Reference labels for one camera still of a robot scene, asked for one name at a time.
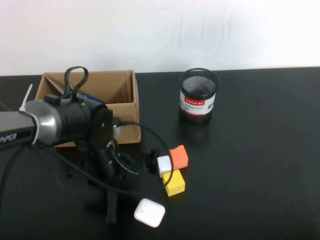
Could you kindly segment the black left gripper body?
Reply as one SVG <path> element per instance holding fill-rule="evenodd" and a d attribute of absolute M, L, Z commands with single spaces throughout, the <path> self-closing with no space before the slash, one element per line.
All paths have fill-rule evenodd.
<path fill-rule="evenodd" d="M 116 175 L 140 174 L 140 161 L 121 151 L 114 139 L 104 147 L 80 140 L 79 152 L 83 157 L 80 169 L 106 184 Z"/>

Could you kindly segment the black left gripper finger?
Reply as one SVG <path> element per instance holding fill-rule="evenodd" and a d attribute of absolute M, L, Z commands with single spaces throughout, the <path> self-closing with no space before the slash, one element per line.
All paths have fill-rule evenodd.
<path fill-rule="evenodd" d="M 110 190 L 113 194 L 127 194 L 125 193 L 126 190 L 126 183 L 125 183 L 126 177 L 122 174 L 115 175 L 109 179 L 109 184 L 117 189 L 116 191 Z"/>
<path fill-rule="evenodd" d="M 87 179 L 87 184 L 92 188 L 99 189 L 102 199 L 107 198 L 107 190 L 103 186 L 89 178 Z"/>

